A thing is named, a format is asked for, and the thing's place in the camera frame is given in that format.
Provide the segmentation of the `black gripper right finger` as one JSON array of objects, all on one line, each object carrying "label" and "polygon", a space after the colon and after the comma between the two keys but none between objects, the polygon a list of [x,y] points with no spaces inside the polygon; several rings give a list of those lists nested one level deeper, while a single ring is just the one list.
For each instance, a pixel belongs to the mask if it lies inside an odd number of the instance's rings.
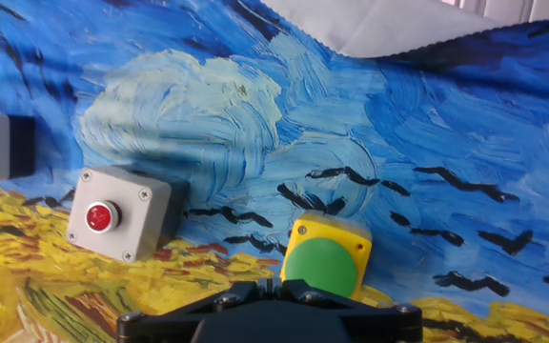
[{"label": "black gripper right finger", "polygon": [[378,308],[313,287],[306,281],[270,280],[281,307],[274,317],[286,342],[420,342],[422,311],[402,303]]}]

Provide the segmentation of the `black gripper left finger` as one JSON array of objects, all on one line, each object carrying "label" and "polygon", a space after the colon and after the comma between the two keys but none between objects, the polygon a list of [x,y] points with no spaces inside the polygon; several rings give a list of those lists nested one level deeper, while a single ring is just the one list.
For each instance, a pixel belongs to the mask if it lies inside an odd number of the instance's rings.
[{"label": "black gripper left finger", "polygon": [[235,281],[227,290],[165,314],[122,314],[116,323],[116,342],[156,342],[159,338],[169,336],[189,340],[203,321],[223,319],[231,310],[265,300],[270,289],[270,279]]}]

